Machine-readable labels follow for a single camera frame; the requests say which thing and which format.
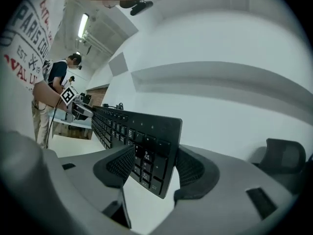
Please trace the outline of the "ceiling light tube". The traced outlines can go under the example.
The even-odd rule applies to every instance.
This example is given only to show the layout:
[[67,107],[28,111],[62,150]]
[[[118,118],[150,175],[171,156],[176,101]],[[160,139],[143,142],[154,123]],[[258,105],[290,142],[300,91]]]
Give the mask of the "ceiling light tube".
[[79,25],[79,30],[78,30],[78,37],[79,38],[83,37],[83,34],[84,34],[84,31],[85,31],[85,27],[87,25],[88,19],[89,19],[89,15],[84,13],[82,15],[82,17],[81,17],[81,21],[80,21],[80,25]]

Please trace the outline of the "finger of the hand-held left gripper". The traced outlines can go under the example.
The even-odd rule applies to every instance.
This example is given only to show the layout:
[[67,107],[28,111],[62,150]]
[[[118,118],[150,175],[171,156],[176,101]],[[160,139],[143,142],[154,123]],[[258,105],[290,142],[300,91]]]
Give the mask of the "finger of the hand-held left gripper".
[[73,104],[73,115],[74,118],[92,118],[93,108],[87,104]]

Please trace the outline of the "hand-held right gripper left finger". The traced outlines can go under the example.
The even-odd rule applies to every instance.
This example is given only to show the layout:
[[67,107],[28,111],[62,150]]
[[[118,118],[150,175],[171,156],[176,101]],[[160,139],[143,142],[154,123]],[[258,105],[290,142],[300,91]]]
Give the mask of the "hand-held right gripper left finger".
[[118,201],[134,166],[133,145],[123,145],[95,153],[60,158],[73,164],[65,172],[80,194],[97,210],[104,211]]

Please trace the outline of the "person's white printed t-shirt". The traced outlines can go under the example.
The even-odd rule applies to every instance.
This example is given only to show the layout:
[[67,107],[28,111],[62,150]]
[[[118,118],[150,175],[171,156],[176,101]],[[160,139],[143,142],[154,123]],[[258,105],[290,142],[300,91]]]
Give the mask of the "person's white printed t-shirt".
[[66,0],[22,0],[0,34],[0,89],[33,94],[61,24]]

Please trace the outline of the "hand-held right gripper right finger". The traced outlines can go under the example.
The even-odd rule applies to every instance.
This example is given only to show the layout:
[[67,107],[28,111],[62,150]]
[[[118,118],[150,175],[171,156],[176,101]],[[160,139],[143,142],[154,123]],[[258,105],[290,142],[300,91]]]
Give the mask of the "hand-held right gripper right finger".
[[267,235],[295,197],[243,160],[181,145],[174,209],[151,235]]

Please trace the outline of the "light blue table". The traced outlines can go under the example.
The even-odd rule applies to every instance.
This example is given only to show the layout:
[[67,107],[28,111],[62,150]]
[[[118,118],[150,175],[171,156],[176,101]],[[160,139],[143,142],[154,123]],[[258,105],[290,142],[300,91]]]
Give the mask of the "light blue table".
[[57,123],[71,125],[71,126],[75,126],[75,127],[91,129],[91,119],[90,118],[88,118],[86,120],[74,120],[73,122],[66,122],[65,116],[66,116],[66,113],[62,110],[58,109],[56,112],[54,112],[54,110],[52,110],[49,113],[49,126],[51,126],[52,122],[57,122]]

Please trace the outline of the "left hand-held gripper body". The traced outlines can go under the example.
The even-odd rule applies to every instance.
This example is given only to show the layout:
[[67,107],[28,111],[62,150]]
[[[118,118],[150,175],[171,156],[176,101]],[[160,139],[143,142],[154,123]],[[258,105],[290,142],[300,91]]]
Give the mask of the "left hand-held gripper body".
[[67,108],[64,118],[65,122],[85,120],[83,115],[84,110],[81,109],[81,106],[84,106],[83,96],[78,94],[78,92],[72,86],[69,86],[63,90],[61,93],[61,99]]

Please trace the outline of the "black mesh office chair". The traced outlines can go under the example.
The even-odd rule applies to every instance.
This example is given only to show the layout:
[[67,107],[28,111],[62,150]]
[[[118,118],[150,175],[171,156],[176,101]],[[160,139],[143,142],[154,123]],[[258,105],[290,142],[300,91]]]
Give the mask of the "black mesh office chair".
[[303,145],[296,141],[273,138],[268,138],[266,144],[257,148],[248,161],[291,194],[300,194],[310,169]]

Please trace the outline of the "person's left forearm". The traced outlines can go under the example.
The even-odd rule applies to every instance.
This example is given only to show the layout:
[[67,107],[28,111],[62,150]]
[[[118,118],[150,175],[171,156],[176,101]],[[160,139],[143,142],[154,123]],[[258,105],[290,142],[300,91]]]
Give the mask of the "person's left forearm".
[[53,108],[59,108],[63,111],[67,111],[66,105],[63,103],[60,95],[48,86],[45,81],[36,83],[33,89],[34,99],[51,106]]

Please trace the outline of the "black computer keyboard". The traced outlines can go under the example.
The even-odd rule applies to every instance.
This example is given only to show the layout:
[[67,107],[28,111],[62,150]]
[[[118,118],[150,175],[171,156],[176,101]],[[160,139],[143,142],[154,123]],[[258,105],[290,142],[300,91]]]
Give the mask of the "black computer keyboard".
[[134,147],[131,177],[165,198],[176,163],[182,120],[95,106],[91,127],[105,149]]

